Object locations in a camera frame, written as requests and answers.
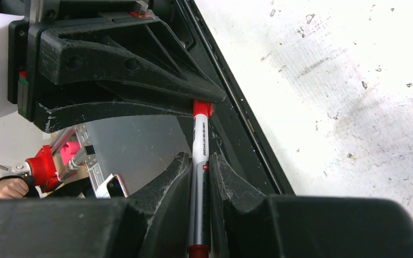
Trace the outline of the red white marker pen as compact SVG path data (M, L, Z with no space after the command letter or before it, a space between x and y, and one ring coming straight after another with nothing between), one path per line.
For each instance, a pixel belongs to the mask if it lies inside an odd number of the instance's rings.
M189 257L208 257L210 253L210 190L209 190L209 117L211 104L194 101L192 175L190 193Z

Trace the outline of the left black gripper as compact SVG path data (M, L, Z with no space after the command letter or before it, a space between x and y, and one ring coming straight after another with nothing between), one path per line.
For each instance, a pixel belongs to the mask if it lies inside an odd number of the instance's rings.
M6 11L24 17L9 25L8 101L43 132L190 117L191 99L226 98L150 1L7 1Z

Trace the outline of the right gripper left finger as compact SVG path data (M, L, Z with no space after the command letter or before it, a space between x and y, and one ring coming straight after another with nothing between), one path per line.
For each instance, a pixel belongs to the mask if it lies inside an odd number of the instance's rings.
M186 257L192 161L128 198L0 200L0 257Z

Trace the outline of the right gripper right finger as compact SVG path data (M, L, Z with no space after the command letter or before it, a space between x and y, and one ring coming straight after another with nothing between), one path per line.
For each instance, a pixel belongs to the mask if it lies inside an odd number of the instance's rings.
M265 195L210 156L212 257L413 257L413 220L388 199Z

